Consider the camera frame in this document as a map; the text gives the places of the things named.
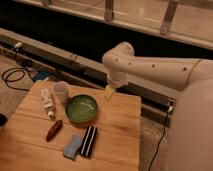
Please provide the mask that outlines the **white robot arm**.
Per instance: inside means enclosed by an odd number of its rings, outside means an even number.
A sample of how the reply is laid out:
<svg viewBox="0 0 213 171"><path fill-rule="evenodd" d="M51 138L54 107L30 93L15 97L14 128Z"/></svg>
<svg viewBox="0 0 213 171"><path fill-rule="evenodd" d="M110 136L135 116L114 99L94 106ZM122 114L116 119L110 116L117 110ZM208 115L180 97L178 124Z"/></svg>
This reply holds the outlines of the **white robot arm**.
<svg viewBox="0 0 213 171"><path fill-rule="evenodd" d="M180 92L175 100L165 171L213 171L213 60L137 57L122 42L104 53L112 88L135 75Z"/></svg>

